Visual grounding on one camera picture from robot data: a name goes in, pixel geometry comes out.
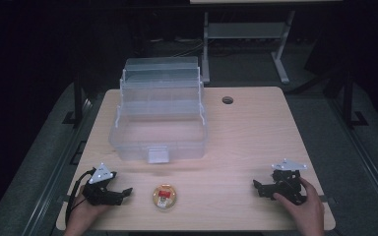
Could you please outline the person's right hand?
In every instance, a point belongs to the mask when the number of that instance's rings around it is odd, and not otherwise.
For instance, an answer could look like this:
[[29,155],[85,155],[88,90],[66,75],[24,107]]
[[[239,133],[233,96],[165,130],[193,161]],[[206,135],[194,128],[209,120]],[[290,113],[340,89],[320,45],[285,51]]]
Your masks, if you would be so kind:
[[302,205],[296,206],[279,193],[274,193],[273,197],[292,216],[296,228],[302,236],[325,236],[324,205],[314,186],[302,177],[300,177],[300,181],[307,194],[306,201]]

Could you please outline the grey metal stand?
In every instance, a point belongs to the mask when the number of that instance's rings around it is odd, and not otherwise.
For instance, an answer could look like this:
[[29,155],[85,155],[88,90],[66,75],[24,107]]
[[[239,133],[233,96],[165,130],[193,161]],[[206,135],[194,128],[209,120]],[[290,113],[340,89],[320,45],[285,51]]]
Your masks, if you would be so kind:
[[211,23],[209,13],[204,14],[203,54],[201,75],[204,84],[210,81],[209,43],[213,39],[278,39],[279,47],[271,53],[273,63],[283,85],[290,80],[285,71],[282,56],[295,16],[290,11],[284,22],[275,23]]

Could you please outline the dark metal post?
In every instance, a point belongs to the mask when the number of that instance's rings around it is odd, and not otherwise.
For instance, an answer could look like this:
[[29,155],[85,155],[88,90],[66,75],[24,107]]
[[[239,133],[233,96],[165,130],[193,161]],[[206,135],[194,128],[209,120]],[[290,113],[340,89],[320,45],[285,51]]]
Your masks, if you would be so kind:
[[77,128],[83,120],[83,83],[80,75],[77,75],[73,81],[74,89],[74,110],[68,111],[64,117],[63,124],[72,125]]
[[367,126],[368,122],[360,111],[352,110],[353,97],[353,77],[350,73],[346,74],[343,92],[343,118],[346,125],[353,129],[355,126]]

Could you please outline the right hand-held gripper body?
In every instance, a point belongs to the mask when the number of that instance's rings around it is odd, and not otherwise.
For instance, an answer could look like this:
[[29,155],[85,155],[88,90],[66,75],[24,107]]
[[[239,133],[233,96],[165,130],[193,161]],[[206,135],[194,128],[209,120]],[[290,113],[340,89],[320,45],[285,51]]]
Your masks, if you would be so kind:
[[274,185],[271,195],[278,193],[296,206],[303,204],[306,198],[301,195],[299,177],[300,171],[306,170],[307,165],[285,158],[280,163],[272,164],[272,168],[274,169],[272,174]]

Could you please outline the clear plastic tiered storage box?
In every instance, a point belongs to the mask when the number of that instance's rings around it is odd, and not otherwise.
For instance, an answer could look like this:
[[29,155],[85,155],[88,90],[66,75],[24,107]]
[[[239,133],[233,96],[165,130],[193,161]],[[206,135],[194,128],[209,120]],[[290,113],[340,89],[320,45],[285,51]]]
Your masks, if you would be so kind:
[[131,58],[109,142],[124,160],[168,163],[204,156],[204,85],[196,57]]

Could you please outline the person's left hand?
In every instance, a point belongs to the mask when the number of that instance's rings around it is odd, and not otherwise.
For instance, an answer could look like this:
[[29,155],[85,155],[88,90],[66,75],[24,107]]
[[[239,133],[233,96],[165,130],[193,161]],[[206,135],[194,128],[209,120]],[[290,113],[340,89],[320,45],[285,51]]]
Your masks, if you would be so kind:
[[83,196],[83,189],[84,187],[80,188],[80,192],[74,200],[74,208],[63,236],[83,236],[102,214],[111,209],[111,206],[91,205]]

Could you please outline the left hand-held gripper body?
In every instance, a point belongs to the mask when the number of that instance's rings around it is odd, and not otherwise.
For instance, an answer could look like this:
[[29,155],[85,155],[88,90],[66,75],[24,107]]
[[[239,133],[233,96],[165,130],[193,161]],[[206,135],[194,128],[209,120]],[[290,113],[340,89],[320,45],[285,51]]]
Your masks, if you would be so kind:
[[114,199],[121,197],[121,193],[111,192],[107,189],[108,184],[116,176],[102,162],[98,168],[93,169],[91,178],[87,181],[83,195],[93,206],[115,206]]

